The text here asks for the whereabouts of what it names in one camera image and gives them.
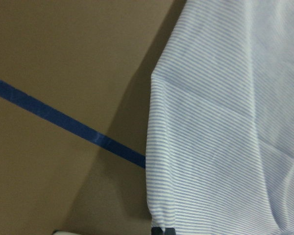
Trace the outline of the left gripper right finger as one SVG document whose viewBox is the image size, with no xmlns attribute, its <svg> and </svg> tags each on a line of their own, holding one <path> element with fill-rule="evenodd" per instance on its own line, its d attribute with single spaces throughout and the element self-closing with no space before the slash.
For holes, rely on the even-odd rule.
<svg viewBox="0 0 294 235">
<path fill-rule="evenodd" d="M 164 235 L 175 235 L 175 228 L 165 228 Z"/>
</svg>

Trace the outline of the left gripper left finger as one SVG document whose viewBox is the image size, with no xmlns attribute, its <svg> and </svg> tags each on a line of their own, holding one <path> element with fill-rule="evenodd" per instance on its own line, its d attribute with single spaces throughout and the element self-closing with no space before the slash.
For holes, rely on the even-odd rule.
<svg viewBox="0 0 294 235">
<path fill-rule="evenodd" d="M 152 227 L 151 228 L 151 235 L 163 235 L 164 232 L 161 227 Z"/>
</svg>

